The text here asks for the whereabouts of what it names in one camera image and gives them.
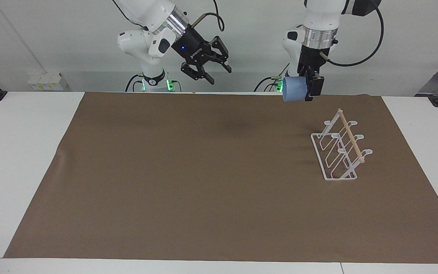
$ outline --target white wall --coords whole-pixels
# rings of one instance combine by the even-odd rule
[[[287,64],[281,40],[287,28],[302,23],[303,1],[217,1],[226,31],[219,33],[212,17],[198,30],[208,40],[221,36],[233,73],[208,64],[207,71],[216,79],[211,86],[179,72],[183,61],[173,51],[163,64],[187,91],[250,91]],[[188,11],[191,21],[214,9],[212,0],[175,3]],[[134,26],[111,0],[0,0],[0,8],[0,85],[5,89],[28,90],[26,73],[45,70],[63,73],[75,91],[122,91],[138,70],[135,59],[116,44],[118,33]],[[326,77],[325,94],[412,96],[438,71],[438,0],[383,0],[380,9],[386,22],[381,50],[358,67],[325,65],[321,73]],[[378,37],[375,13],[365,18],[345,15],[337,37],[340,43],[331,57],[337,62],[363,59]]]

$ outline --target white wire rack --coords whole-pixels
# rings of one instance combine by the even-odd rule
[[[337,120],[341,118],[342,128],[339,132],[330,132]],[[356,168],[365,163],[365,156],[372,154],[371,149],[360,151],[358,140],[364,135],[353,135],[351,127],[356,121],[347,122],[342,109],[338,109],[331,121],[325,121],[322,133],[311,134],[311,139],[319,159],[325,180],[355,180],[358,178]],[[355,151],[356,158],[351,160],[349,154]]]

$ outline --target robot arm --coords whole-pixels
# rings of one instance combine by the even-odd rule
[[[160,59],[152,57],[149,52],[152,35],[149,31],[131,30],[120,33],[118,36],[119,48],[140,60],[141,78],[143,78],[143,89],[155,91],[170,91],[168,73],[160,65]]]
[[[287,31],[283,47],[291,59],[289,76],[305,78],[306,101],[312,101],[313,97],[319,96],[322,92],[324,77],[319,74],[320,67],[327,62],[330,50],[338,43],[335,37],[341,15],[370,14],[375,10],[371,2],[379,5],[381,0],[304,0],[304,23]],[[288,78],[284,82],[290,91],[292,88],[299,88],[288,85]]]
[[[139,58],[148,61],[159,59],[173,48],[186,61],[181,66],[181,71],[194,80],[205,78],[214,84],[214,79],[205,72],[203,65],[208,61],[221,64],[227,72],[231,73],[231,67],[227,59],[229,52],[219,36],[210,42],[189,24],[186,14],[168,0],[119,0],[123,10],[136,19],[136,23],[144,26],[146,36],[151,35],[149,43],[146,43],[149,57],[142,50]]]

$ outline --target black clamp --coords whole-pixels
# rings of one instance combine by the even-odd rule
[[[229,51],[219,36],[207,42],[195,29],[189,27],[184,35],[172,45],[172,48],[186,60],[181,65],[181,71],[194,80],[205,78],[209,83],[214,84],[214,78],[205,72],[203,67],[208,61],[221,64],[228,73],[232,72],[227,64]],[[190,65],[195,66],[197,70],[191,68]]]
[[[327,49],[311,49],[302,46],[300,60],[298,63],[297,73],[299,76],[305,77],[307,84],[306,101],[312,101],[313,97],[320,96],[324,86],[324,77],[320,76],[320,67],[327,61],[320,56],[320,53],[329,55],[330,48]]]
[[[162,71],[162,74],[160,74],[160,75],[158,75],[158,76],[156,76],[156,77],[153,77],[153,78],[150,78],[150,77],[146,76],[146,75],[143,73],[143,79],[144,79],[149,85],[151,85],[151,86],[156,86],[156,85],[158,85],[158,83],[160,83],[161,80],[165,79],[165,70]]]

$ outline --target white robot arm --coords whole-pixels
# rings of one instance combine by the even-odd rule
[[[306,7],[304,23],[287,31],[283,38],[283,47],[290,55],[290,66],[287,71],[289,77],[283,81],[284,98],[292,90],[295,92],[303,90],[304,94],[300,97],[304,97],[306,101],[312,101],[313,97],[319,96],[324,85],[324,77],[319,75],[320,67],[328,61],[336,64],[329,60],[328,55],[338,43],[336,34],[341,15],[366,16],[377,10],[382,22],[378,9],[380,3],[381,0],[304,0]]]
[[[181,71],[194,80],[205,78],[209,83],[214,84],[214,79],[203,67],[208,61],[221,64],[231,73],[231,67],[227,62],[229,52],[221,38],[216,36],[210,42],[204,40],[194,29],[200,20],[190,25],[186,14],[169,0],[118,0],[118,2],[121,3],[123,12],[129,14],[134,19],[134,23],[142,27],[142,35],[139,36],[139,33],[133,31],[122,33],[118,38],[118,44],[127,54],[143,60],[146,63],[144,70],[151,70],[152,65],[157,66],[158,60],[171,47],[186,60],[181,66]],[[192,69],[190,65],[195,66],[197,70]]]

